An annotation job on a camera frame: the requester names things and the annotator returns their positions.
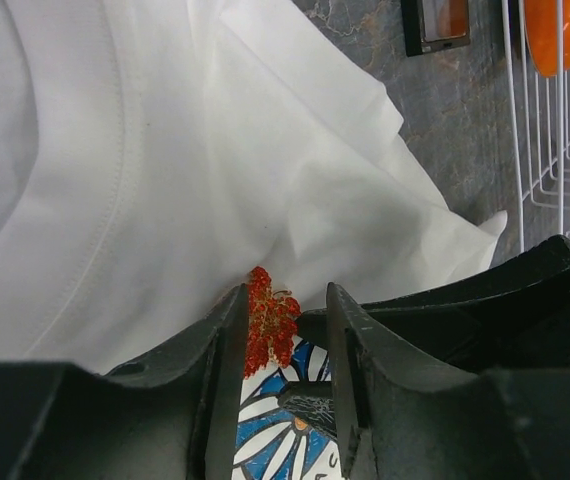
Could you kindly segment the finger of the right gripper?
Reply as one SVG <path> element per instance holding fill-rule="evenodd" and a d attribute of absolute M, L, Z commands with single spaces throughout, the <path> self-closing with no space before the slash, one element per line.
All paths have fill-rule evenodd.
<path fill-rule="evenodd" d="M 360 308 L 355 335 L 387 370 L 570 368 L 570 240 L 555 235 L 464 280 Z"/>
<path fill-rule="evenodd" d="M 331 440 L 337 439 L 332 384 L 294 381 L 277 394 L 278 405 Z"/>

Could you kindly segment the white t-shirt with flower print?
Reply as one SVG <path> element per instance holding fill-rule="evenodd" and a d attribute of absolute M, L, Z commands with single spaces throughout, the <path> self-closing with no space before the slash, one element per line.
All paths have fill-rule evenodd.
<path fill-rule="evenodd" d="M 506 213 L 451 211 L 402 123 L 290 1 L 0 1 L 0 362 L 105 375 L 256 266 L 301 310 L 487 269 Z M 276 400 L 330 378 L 299 332 L 243 375 L 228 479 L 340 478 Z"/>

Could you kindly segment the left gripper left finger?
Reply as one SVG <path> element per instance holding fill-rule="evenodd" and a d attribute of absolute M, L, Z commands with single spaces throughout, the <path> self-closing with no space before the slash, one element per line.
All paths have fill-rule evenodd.
<path fill-rule="evenodd" d="M 248 290 L 105 375 L 0 362 L 0 479 L 228 479 Z"/>

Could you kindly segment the red orange brooch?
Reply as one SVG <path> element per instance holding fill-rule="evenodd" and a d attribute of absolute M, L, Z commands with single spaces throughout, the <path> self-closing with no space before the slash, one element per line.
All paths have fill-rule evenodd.
<path fill-rule="evenodd" d="M 276 288 L 268 271 L 256 266 L 248 275 L 249 330 L 244 378 L 249 379 L 269 364 L 287 368 L 293 356 L 294 337 L 301 315 L 299 302 L 290 290 Z"/>

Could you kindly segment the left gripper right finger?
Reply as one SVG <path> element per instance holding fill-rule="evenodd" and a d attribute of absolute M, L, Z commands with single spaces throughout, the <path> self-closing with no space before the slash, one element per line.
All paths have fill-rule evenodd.
<path fill-rule="evenodd" d="M 472 373 L 327 289 L 337 443 L 349 479 L 570 479 L 570 305 Z"/>

